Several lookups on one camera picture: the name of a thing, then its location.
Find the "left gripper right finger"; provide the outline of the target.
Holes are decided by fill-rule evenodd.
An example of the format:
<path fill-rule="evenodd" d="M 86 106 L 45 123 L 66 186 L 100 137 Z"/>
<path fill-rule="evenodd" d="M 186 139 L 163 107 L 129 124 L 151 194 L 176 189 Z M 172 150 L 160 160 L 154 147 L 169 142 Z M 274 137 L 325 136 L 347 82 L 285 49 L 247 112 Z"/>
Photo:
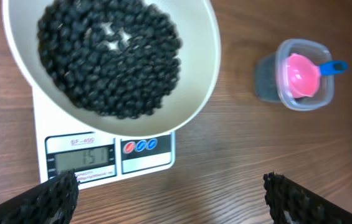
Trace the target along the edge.
<path fill-rule="evenodd" d="M 264 174 L 265 203 L 275 224 L 350 224 L 352 213 L 284 175 Z"/>

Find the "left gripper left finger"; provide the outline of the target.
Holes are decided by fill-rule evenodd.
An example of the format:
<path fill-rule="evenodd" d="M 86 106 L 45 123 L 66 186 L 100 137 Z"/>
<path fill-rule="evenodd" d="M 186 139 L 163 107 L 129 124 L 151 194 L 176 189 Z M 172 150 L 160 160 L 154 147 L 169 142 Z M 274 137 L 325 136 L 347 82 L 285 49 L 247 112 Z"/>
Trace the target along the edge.
<path fill-rule="evenodd" d="M 0 204 L 0 224 L 70 223 L 77 207 L 79 182 L 73 170 Z"/>

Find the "pink scoop blue handle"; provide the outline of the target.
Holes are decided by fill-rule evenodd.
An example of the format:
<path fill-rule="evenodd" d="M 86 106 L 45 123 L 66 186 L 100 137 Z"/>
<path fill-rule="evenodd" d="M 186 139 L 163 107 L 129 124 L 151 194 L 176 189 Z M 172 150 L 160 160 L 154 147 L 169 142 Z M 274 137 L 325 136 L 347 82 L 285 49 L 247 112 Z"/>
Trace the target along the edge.
<path fill-rule="evenodd" d="M 286 60 L 287 78 L 293 98 L 312 97 L 320 87 L 321 77 L 337 75 L 348 69 L 341 60 L 332 60 L 319 66 L 303 55 L 291 54 Z"/>

